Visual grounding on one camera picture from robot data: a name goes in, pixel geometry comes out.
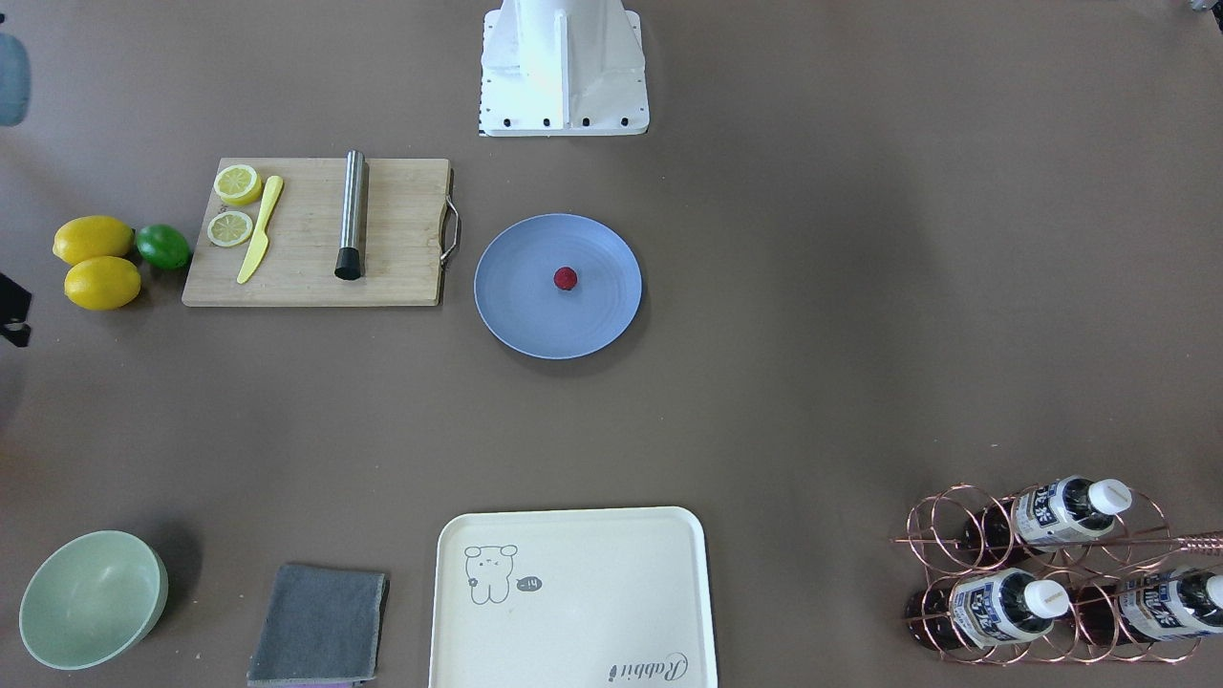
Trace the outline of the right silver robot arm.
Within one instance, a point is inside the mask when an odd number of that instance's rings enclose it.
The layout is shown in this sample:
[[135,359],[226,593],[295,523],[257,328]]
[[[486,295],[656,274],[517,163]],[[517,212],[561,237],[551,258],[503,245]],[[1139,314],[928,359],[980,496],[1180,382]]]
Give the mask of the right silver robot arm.
[[[1,34],[1,126],[22,123],[31,104],[32,71],[24,44],[9,33]],[[16,280],[1,274],[1,335],[13,347],[31,343],[28,310],[33,296]]]

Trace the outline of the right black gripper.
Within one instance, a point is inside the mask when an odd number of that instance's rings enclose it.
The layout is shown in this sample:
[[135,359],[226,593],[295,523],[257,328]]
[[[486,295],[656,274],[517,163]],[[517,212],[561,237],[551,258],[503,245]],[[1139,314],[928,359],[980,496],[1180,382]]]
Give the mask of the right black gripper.
[[31,343],[32,328],[27,319],[33,295],[4,273],[0,274],[0,288],[2,339],[9,340],[13,347],[26,348]]

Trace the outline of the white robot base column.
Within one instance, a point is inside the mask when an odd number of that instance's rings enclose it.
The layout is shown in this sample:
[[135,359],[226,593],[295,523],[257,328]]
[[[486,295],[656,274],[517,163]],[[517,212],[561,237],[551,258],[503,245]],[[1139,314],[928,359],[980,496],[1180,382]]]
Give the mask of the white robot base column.
[[504,1],[482,28],[478,134],[648,131],[642,23],[623,2]]

